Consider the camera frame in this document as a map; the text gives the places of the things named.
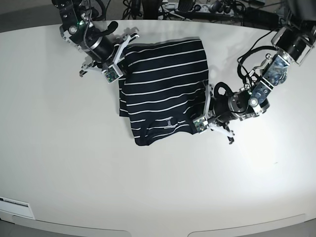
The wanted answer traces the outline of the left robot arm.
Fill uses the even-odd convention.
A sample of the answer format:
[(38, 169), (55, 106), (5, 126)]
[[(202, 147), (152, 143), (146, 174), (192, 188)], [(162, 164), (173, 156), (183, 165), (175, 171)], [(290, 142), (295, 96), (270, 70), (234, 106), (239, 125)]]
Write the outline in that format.
[[(314, 49), (316, 2), (289, 0), (287, 4), (287, 20), (272, 38), (271, 45), (252, 47), (238, 59), (237, 74), (242, 79), (243, 88), (232, 92), (225, 83), (219, 82), (208, 95), (205, 114), (209, 124), (223, 125), (263, 114), (269, 107), (268, 95), (286, 81), (288, 68), (294, 63), (301, 64)], [(271, 50), (274, 54), (267, 54), (260, 66), (243, 74), (245, 60), (263, 50)]]

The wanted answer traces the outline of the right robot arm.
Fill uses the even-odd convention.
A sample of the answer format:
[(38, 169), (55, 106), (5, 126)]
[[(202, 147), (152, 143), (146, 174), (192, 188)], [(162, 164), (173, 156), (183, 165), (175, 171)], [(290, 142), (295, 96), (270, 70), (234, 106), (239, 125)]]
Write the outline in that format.
[(90, 0), (52, 1), (62, 20), (60, 33), (63, 40), (84, 51), (94, 61), (104, 63), (114, 54), (114, 43), (107, 36), (117, 29), (118, 23), (112, 21), (105, 30), (99, 30), (94, 23), (106, 19), (107, 9), (101, 0), (96, 3), (100, 11)]

